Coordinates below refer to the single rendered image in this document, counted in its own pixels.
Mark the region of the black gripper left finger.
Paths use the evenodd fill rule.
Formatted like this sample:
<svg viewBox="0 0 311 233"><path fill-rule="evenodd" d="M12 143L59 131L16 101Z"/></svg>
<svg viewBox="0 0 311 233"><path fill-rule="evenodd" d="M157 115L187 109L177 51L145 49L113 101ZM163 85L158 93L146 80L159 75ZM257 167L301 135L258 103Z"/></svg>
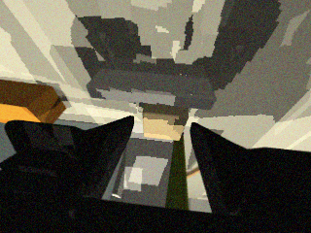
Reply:
<svg viewBox="0 0 311 233"><path fill-rule="evenodd" d="M10 120L4 129L15 152L67 156L82 196L102 199L134 126L134 116L83 130L76 126Z"/></svg>

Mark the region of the tan thin bar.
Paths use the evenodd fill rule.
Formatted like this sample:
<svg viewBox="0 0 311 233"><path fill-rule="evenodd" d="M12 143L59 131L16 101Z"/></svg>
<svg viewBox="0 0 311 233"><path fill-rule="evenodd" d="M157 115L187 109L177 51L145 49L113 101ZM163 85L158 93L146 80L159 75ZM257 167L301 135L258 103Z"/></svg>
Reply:
<svg viewBox="0 0 311 233"><path fill-rule="evenodd" d="M200 173L199 167L187 173L187 178Z"/></svg>

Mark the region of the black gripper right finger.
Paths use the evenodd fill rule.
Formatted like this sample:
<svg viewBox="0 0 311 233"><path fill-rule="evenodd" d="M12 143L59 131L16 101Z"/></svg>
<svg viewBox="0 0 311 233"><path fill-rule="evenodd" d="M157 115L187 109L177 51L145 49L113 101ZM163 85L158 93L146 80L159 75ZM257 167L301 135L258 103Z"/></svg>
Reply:
<svg viewBox="0 0 311 233"><path fill-rule="evenodd" d="M311 151L238 146L192 122L190 138L213 214L237 215L269 169L311 173Z"/></svg>

